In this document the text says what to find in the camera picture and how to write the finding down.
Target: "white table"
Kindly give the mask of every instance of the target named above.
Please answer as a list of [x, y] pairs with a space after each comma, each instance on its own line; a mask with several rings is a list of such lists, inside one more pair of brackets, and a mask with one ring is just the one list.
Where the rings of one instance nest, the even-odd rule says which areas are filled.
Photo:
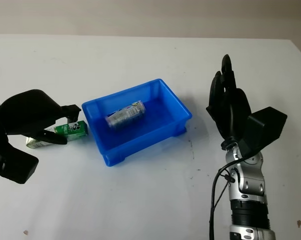
[[[262, 151], [262, 171], [277, 239], [301, 240], [301, 53], [289, 40], [67, 35], [0, 35], [0, 100], [41, 89], [60, 105], [81, 106], [162, 78], [193, 118], [187, 133], [114, 167], [105, 166], [91, 135], [38, 149], [10, 136], [39, 164], [24, 185], [0, 177], [0, 240], [208, 239], [211, 186], [225, 152], [205, 108], [226, 53], [251, 109], [288, 115], [280, 139]], [[229, 239], [230, 223], [226, 192], [215, 239]]]

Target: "package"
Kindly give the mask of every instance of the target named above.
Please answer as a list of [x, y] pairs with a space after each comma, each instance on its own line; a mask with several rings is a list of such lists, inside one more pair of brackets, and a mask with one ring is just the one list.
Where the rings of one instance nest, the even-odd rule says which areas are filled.
[[[54, 132], [58, 135], [65, 136], [68, 141], [78, 139], [88, 135], [87, 124], [84, 121], [76, 121], [60, 126], [55, 126], [46, 129], [47, 131]], [[26, 138], [26, 146], [31, 149], [52, 145], [53, 143], [36, 140], [32, 137]]]

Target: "robotic hand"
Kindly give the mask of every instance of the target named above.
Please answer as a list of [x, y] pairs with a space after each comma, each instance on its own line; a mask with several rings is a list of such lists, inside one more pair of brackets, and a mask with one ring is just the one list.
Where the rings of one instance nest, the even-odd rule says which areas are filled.
[[287, 115], [272, 107], [251, 112], [244, 91], [236, 88], [228, 55], [222, 60], [221, 72], [218, 71], [212, 81], [206, 109], [224, 138], [221, 148], [227, 151], [227, 164], [218, 171], [213, 182], [209, 239], [214, 240], [217, 179], [229, 168], [225, 178], [232, 210], [230, 240], [275, 240], [268, 219], [260, 151], [280, 137]]
[[24, 184], [39, 160], [14, 148], [7, 135], [24, 135], [53, 144], [67, 144], [64, 136], [44, 130], [66, 117], [76, 122], [81, 109], [59, 106], [41, 90], [30, 90], [10, 97], [0, 105], [0, 176]]

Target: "can label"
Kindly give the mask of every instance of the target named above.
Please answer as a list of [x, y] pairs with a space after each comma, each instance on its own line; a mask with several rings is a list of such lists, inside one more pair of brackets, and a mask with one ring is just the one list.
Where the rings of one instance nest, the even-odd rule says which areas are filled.
[[131, 122], [142, 118], [145, 114], [145, 110], [142, 101], [137, 101], [106, 116], [105, 120], [110, 128], [118, 130]]

